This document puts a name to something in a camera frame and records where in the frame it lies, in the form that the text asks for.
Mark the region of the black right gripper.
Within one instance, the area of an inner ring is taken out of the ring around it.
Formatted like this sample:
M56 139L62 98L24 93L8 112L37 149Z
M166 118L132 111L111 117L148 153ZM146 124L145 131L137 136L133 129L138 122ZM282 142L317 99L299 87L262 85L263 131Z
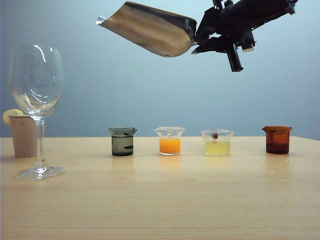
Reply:
M195 33L195 42L198 45L191 53L217 52L227 54L232 72L243 70L238 47L243 52L252 50L252 31L243 29L243 21L239 16L231 13L231 4L219 5L207 9Z

